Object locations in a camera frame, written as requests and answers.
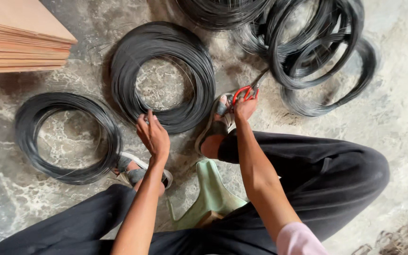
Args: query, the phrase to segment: green plastic stool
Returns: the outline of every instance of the green plastic stool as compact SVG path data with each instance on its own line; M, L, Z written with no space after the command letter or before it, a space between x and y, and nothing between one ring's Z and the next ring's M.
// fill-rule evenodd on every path
M213 160L205 159L196 164L200 194L193 205L180 219L174 217L171 201L167 200L171 220L175 230L194 228L209 212L226 216L247 202L230 193L221 182L220 173Z

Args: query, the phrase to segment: scissors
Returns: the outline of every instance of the scissors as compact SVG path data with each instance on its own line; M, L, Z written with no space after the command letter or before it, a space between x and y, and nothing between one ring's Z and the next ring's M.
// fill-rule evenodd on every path
M260 77L258 77L253 82L253 84L245 86L245 87L237 90L237 92L235 92L235 94L234 94L233 105L235 105L235 103L237 102L238 95L242 91L245 91L245 90L246 90L246 93L245 93L245 96L243 96L243 101L248 101L248 100L258 98L259 87L261 86L262 81L267 77L267 74L268 74L268 68L265 69L264 71L262 71L262 75Z

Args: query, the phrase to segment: hand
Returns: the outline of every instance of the hand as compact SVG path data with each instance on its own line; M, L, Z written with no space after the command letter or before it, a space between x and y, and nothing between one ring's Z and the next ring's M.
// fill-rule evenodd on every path
M234 106L235 118L239 120L248 120L254 111L256 111L256 104L258 104L258 98L248 101L243 101L243 98L240 98Z
M141 138L146 148L149 150L154 160L165 161L170 153L170 137L168 132L162 127L157 117L149 110L147 114L138 117L136 133Z

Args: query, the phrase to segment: forearm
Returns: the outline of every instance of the forearm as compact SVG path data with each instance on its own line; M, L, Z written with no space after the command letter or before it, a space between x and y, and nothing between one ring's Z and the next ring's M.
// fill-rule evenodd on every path
M148 254L165 163L166 160L150 160L149 168L117 233L112 255Z
M248 122L236 118L240 170L246 194L276 241L290 222L301 222L281 186L275 168L265 156Z

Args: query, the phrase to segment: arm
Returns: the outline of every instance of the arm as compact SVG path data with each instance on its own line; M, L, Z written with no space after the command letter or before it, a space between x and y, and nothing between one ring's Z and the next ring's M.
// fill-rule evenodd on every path
M286 198L273 165L265 156L247 121L257 99L239 101L234 109L240 170L246 195L253 203L274 242L288 223L301 222Z
M149 167L133 199L132 205L117 233L111 255L148 254L154 233L159 183L168 159L170 140L168 133L149 110L149 125L141 114L136 125L138 136L151 154Z

